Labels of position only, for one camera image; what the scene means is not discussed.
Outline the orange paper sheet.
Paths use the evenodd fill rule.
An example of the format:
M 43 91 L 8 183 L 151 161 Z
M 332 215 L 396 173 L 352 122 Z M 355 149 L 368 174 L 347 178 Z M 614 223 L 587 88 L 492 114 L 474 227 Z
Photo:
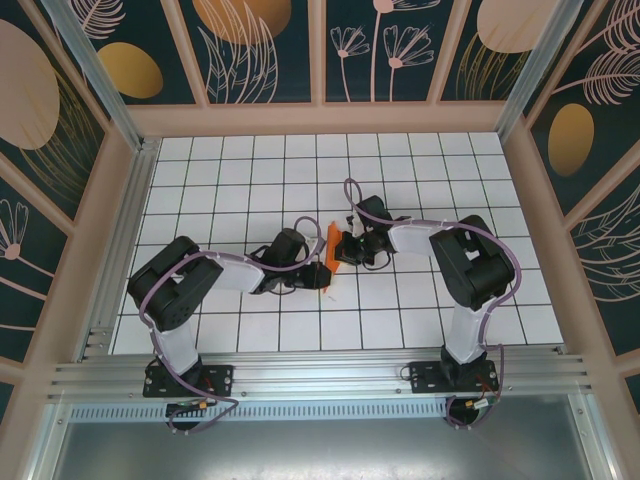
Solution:
M 330 270 L 332 275 L 335 275 L 339 269 L 340 262 L 336 258 L 336 247 L 341 242 L 343 232 L 338 228 L 335 221 L 332 221 L 328 226 L 327 231 L 327 243 L 326 243 L 326 255 L 325 266 Z

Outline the grey metal sheet shelf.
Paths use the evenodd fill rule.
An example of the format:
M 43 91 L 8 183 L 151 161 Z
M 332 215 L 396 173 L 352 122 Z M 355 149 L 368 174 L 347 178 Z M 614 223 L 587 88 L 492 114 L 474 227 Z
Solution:
M 53 480 L 592 480 L 569 395 L 511 397 L 482 426 L 443 419 L 71 423 Z

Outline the long aluminium mounting rail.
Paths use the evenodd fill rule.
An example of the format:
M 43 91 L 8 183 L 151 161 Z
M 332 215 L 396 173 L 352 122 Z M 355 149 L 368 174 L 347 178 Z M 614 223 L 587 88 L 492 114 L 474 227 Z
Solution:
M 508 347 L 503 357 L 489 357 L 505 367 L 507 396 L 586 393 L 595 384 L 580 356 L 550 347 Z M 438 358 L 429 348 L 209 354 L 202 360 L 233 366 L 233 397 L 263 401 L 407 396 L 406 365 Z M 149 361 L 146 355 L 108 355 L 59 364 L 46 395 L 69 403 L 139 401 Z

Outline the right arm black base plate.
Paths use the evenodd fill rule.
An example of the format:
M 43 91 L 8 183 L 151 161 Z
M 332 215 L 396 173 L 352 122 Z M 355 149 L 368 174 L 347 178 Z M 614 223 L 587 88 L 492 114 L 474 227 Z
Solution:
M 409 365 L 409 382 L 413 393 L 480 393 L 499 388 L 498 372 L 491 360 L 459 366 L 442 361 L 416 361 Z

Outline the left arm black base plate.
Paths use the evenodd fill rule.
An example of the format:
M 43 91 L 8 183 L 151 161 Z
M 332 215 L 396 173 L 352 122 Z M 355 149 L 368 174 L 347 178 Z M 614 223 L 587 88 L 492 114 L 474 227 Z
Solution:
M 231 365 L 196 364 L 181 378 L 199 391 L 229 397 L 233 375 L 234 367 Z M 195 397 L 196 393 L 177 382 L 164 365 L 151 365 L 145 369 L 142 395 L 145 398 L 187 398 Z

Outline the aluminium side rail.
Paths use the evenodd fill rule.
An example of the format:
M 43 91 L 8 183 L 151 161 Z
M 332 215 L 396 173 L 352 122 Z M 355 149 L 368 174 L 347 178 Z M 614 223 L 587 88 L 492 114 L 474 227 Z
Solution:
M 72 357 L 74 363 L 81 363 L 91 356 L 107 355 L 110 351 L 160 145 L 159 138 L 147 137 L 132 158 Z

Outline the aluminium corner post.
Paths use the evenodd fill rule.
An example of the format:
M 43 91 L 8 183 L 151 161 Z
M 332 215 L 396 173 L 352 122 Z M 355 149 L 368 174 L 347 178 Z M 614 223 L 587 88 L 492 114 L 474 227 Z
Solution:
M 495 130 L 504 144 L 542 81 L 566 35 L 574 25 L 584 0 L 558 0 L 511 90 Z
M 115 126 L 122 133 L 127 144 L 135 152 L 139 152 L 144 144 L 144 137 L 136 127 L 89 38 L 82 31 L 71 7 L 66 0 L 41 0 L 41 2 L 52 22 L 59 28 L 74 58 L 86 73 Z

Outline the aluminium frame leg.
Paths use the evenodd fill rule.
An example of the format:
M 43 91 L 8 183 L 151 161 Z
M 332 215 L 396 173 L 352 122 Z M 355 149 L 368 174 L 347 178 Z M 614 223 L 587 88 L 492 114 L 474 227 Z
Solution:
M 592 480 L 617 480 L 616 461 L 593 394 L 568 396 Z
M 24 480 L 53 480 L 71 410 L 72 407 L 68 403 L 45 406 Z

